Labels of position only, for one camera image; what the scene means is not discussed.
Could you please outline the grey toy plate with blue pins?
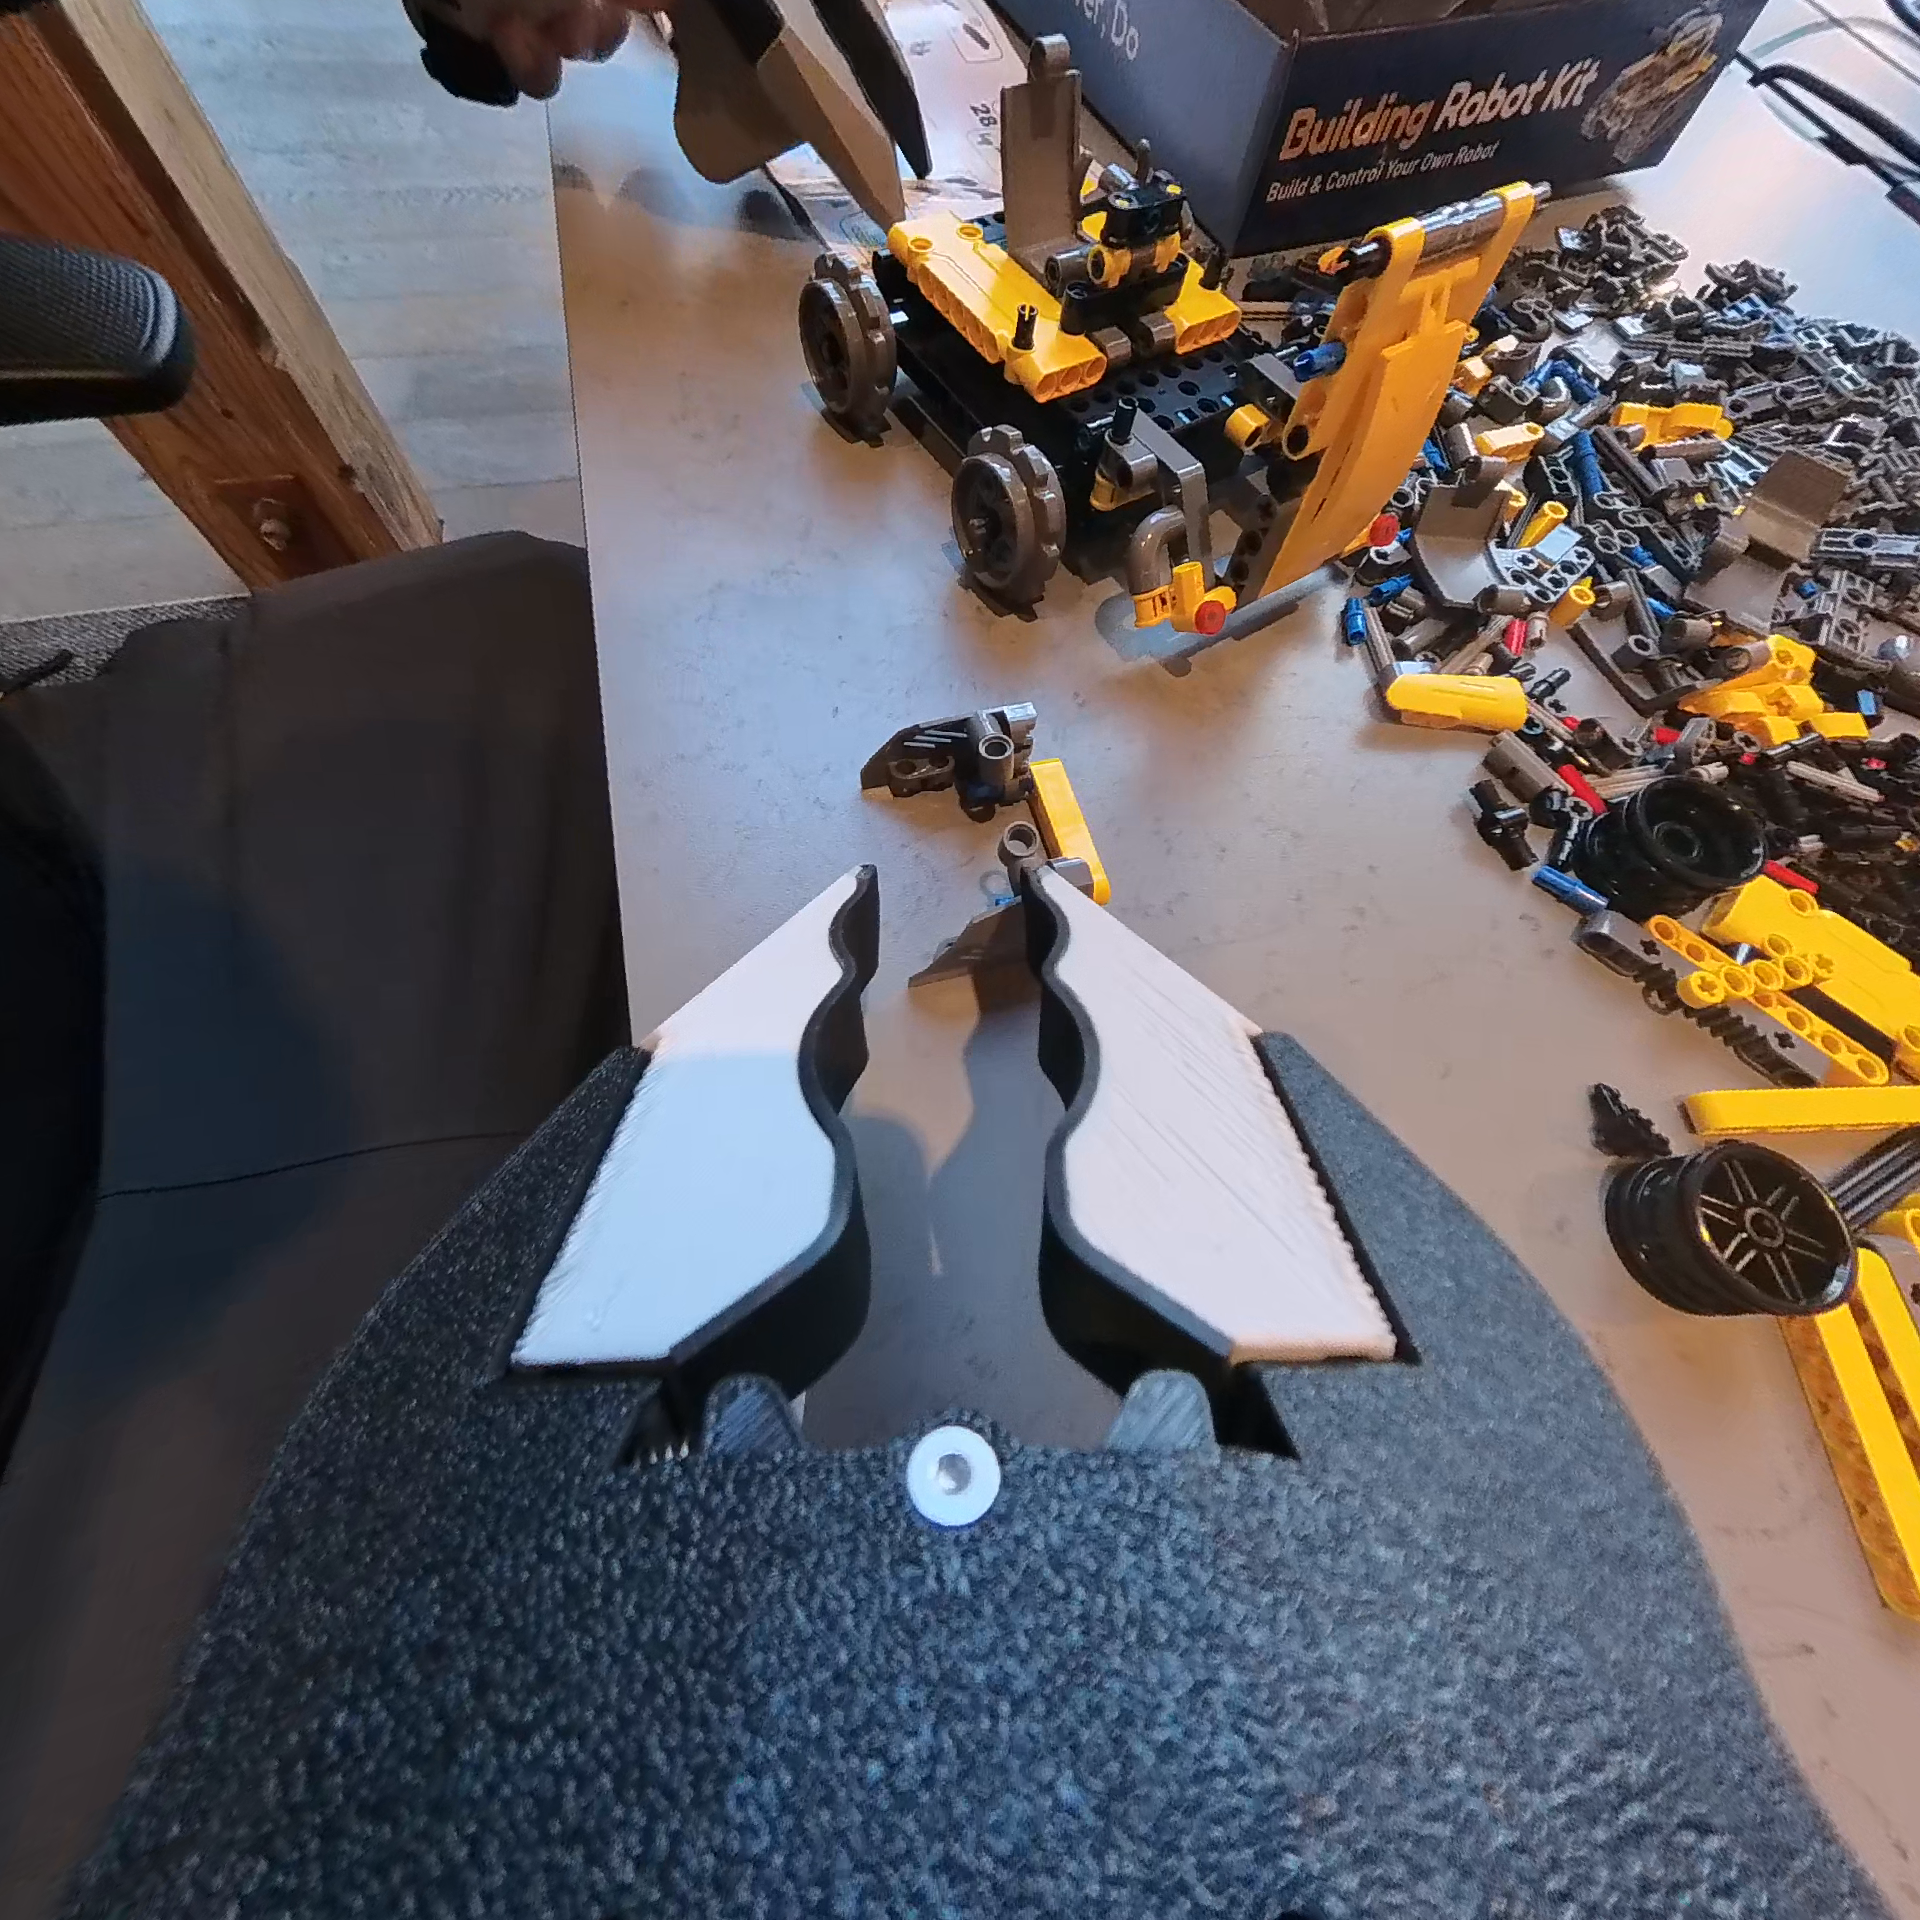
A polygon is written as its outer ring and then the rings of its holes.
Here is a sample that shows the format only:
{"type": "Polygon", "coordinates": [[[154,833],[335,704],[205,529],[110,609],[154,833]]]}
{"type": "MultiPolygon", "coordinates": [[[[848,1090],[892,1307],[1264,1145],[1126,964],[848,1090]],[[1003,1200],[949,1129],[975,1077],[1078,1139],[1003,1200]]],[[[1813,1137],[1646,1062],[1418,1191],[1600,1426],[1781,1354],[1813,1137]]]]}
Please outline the grey toy plate with blue pins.
{"type": "Polygon", "coordinates": [[[898,732],[864,767],[863,791],[892,799],[949,791],[962,814],[993,822],[1030,799],[1030,704],[971,711],[898,732]]]}

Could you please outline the black spoked toy wheel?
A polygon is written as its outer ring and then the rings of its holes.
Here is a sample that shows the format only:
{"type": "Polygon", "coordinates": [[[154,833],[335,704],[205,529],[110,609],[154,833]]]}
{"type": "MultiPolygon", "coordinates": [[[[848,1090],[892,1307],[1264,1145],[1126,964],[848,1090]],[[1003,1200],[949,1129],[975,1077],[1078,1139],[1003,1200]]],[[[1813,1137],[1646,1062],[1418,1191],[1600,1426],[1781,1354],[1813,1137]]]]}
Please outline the black spoked toy wheel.
{"type": "Polygon", "coordinates": [[[1831,1191],[1763,1145],[1613,1168],[1600,1221],[1624,1271],[1684,1316],[1808,1321],[1855,1289],[1855,1240],[1831,1191]]]}

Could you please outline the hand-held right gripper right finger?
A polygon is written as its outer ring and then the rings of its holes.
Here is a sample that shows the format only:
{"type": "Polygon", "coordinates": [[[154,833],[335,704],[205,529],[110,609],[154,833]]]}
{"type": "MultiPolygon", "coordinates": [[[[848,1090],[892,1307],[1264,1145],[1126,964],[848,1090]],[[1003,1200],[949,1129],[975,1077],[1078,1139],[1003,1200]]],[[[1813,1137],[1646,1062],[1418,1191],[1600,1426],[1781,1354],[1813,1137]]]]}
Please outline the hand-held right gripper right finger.
{"type": "Polygon", "coordinates": [[[1084,1368],[1397,1359],[1264,1066],[1260,1026],[1049,868],[1023,878],[1043,993],[1043,1322],[1084,1368]]]}

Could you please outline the dark blue robot kit box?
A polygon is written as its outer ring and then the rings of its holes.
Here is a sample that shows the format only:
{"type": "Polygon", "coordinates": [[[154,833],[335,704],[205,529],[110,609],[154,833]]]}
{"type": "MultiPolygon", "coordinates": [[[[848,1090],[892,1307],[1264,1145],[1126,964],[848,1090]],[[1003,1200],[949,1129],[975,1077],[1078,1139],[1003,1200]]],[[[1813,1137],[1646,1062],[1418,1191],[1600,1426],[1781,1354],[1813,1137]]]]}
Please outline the dark blue robot kit box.
{"type": "Polygon", "coordinates": [[[1286,251],[1465,201],[1575,195],[1668,159],[1757,0],[1236,3],[999,0],[1062,37],[1084,106],[1230,251],[1286,251]]]}

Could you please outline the yellow toy vehicle model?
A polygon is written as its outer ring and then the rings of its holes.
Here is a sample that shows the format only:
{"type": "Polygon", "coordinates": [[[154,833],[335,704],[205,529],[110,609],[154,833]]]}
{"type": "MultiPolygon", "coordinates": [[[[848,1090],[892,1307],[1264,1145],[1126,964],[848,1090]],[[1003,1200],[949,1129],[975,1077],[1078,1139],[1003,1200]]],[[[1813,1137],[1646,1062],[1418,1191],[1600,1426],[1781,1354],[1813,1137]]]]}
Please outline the yellow toy vehicle model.
{"type": "Polygon", "coordinates": [[[985,601],[1030,609],[1062,561],[1126,544],[1133,625],[1215,637],[1374,544],[1545,187],[1333,247],[1320,341],[1273,352],[1188,251],[1188,199],[1148,144],[1100,185],[1084,161],[1080,70],[1034,37],[999,93],[1003,206],[902,222],[864,268],[817,254],[809,375],[863,439],[909,375],[962,448],[949,536],[985,601]]]}

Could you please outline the wooden post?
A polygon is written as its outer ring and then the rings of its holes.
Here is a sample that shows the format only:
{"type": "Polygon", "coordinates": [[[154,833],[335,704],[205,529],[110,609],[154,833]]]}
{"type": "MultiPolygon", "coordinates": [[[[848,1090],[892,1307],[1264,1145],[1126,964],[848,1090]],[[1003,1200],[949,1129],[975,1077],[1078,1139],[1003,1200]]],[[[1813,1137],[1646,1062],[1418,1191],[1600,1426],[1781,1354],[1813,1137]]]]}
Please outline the wooden post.
{"type": "Polygon", "coordinates": [[[310,282],[128,0],[52,0],[0,25],[5,228],[128,254],[181,297],[198,373],[107,433],[247,585],[442,540],[310,282]]]}

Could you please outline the black toy wheel rim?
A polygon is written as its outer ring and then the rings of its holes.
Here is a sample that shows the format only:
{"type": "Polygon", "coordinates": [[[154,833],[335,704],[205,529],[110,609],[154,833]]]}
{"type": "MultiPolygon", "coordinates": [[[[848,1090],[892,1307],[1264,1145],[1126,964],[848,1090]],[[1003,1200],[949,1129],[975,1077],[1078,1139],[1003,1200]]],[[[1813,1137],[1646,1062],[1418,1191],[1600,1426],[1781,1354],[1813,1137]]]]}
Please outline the black toy wheel rim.
{"type": "Polygon", "coordinates": [[[1763,822],[1717,784],[1659,777],[1608,805],[1566,852],[1566,871],[1611,911],[1646,923],[1763,874],[1763,822]]]}

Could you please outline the person's left hand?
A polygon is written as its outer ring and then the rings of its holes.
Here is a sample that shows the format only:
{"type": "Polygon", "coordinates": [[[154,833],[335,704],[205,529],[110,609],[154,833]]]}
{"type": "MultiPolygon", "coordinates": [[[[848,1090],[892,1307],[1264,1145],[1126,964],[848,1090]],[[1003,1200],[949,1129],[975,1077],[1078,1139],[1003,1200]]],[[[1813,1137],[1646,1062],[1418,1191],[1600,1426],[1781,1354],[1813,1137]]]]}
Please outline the person's left hand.
{"type": "Polygon", "coordinates": [[[489,46],[519,93],[552,98],[571,65],[604,65],[635,22],[665,22],[672,0],[502,3],[489,46]]]}

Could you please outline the grey desk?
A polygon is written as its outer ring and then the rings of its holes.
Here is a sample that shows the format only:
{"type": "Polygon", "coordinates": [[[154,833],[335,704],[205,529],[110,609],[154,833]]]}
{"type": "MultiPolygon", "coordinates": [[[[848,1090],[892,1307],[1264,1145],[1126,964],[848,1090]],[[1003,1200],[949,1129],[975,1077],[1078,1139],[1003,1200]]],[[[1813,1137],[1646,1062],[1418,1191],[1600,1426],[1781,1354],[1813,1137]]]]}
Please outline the grey desk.
{"type": "Polygon", "coordinates": [[[1659,1124],[1741,1066],[1569,945],[1569,916],[1465,822],[1474,750],[1379,723],[1335,601],[1188,674],[1062,575],[1034,618],[949,566],[948,470],[848,443],[810,399],[817,242],[760,185],[700,180],[651,37],[547,111],[599,643],[633,1026],[651,1031],[835,874],[873,861],[871,1066],[848,1103],[873,1298],[809,1396],[825,1447],[948,1408],[1092,1444],[1111,1396],[1040,1322],[1056,1090],[1034,1001],[909,989],[995,874],[949,799],[863,794],[889,732],[1040,711],[1111,874],[1177,964],[1295,1038],[1550,1294],[1646,1430],[1813,1790],[1915,1916],[1915,1628],[1877,1597],[1770,1330],[1646,1303],[1597,1221],[1586,1085],[1659,1124]]]}

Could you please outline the black chair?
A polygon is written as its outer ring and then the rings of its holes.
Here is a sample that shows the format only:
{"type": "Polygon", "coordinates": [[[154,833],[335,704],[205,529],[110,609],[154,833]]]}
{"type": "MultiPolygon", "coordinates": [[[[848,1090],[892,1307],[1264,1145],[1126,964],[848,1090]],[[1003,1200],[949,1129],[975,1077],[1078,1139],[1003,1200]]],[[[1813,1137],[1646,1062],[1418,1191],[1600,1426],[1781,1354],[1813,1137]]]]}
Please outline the black chair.
{"type": "Polygon", "coordinates": [[[0,238],[0,427],[164,411],[192,373],[192,325],[157,268],[0,238]]]}

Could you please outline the pile of small toy parts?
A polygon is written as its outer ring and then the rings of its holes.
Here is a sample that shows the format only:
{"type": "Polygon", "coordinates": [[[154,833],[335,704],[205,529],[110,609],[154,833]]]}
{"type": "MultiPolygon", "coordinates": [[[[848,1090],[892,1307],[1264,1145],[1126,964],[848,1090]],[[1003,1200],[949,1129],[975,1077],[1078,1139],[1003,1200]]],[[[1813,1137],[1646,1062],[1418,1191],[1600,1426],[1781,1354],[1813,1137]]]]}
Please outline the pile of small toy parts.
{"type": "Polygon", "coordinates": [[[1482,845],[1575,911],[1608,805],[1659,777],[1763,822],[1763,874],[1915,964],[1915,341],[1795,308],[1639,209],[1509,259],[1374,546],[1347,643],[1514,679],[1482,845]]]}

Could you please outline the yellow curved toy panel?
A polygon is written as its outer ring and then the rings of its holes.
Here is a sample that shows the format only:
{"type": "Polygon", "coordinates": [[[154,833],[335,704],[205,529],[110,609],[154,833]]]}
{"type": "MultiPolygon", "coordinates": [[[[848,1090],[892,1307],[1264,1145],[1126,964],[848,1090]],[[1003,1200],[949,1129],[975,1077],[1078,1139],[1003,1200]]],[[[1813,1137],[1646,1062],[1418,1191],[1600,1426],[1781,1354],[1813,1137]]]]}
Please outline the yellow curved toy panel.
{"type": "Polygon", "coordinates": [[[1397,674],[1381,686],[1381,704],[1405,725],[1431,732],[1521,732],[1529,723],[1529,695],[1514,679],[1445,679],[1445,674],[1397,674]]]}

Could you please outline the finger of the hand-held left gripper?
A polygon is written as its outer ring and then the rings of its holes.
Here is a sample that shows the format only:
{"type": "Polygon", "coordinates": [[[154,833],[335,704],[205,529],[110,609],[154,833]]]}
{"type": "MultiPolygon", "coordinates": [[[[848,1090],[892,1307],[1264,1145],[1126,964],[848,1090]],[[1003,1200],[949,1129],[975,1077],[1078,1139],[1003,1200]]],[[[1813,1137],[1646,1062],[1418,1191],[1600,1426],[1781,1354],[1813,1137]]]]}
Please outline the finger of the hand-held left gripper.
{"type": "Polygon", "coordinates": [[[729,185],[810,147],[871,222],[902,223],[905,159],[810,0],[680,0],[672,60],[672,130],[702,180],[729,185]]]}
{"type": "Polygon", "coordinates": [[[925,106],[905,70],[902,46],[889,30],[881,0],[817,0],[817,15],[852,66],[855,88],[905,159],[914,180],[931,176],[925,106]]]}

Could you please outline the small grey toy connector piece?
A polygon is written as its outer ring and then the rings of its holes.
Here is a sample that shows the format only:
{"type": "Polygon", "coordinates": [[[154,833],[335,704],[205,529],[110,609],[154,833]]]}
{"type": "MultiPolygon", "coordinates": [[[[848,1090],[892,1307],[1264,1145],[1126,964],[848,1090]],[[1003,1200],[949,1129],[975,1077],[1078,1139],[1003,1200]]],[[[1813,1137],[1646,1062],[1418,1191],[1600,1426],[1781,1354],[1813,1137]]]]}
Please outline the small grey toy connector piece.
{"type": "Polygon", "coordinates": [[[905,989],[936,989],[949,978],[981,978],[999,970],[1027,964],[1027,920],[1023,920],[1023,883],[1034,871],[1056,871],[1057,878],[1093,891],[1093,861],[1080,852],[1049,852],[1043,833],[1030,822],[1012,822],[995,837],[995,858],[1003,868],[1011,896],[976,911],[966,933],[954,933],[936,957],[909,975],[905,989]]]}

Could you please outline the short yellow toy beam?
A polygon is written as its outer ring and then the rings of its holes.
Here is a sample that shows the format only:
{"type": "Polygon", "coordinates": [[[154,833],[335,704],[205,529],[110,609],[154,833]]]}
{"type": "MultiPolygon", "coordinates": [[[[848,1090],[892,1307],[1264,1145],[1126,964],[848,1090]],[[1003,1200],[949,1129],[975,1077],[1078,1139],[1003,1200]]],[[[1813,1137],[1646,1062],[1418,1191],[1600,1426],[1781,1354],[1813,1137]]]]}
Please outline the short yellow toy beam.
{"type": "Polygon", "coordinates": [[[1027,761],[1027,814],[1030,814],[1030,824],[1040,828],[1043,858],[1049,861],[1080,861],[1084,868],[1080,890],[1100,905],[1107,905],[1111,883],[1107,883],[1105,858],[1092,837],[1084,806],[1070,794],[1062,760],[1030,760],[1027,761]]]}

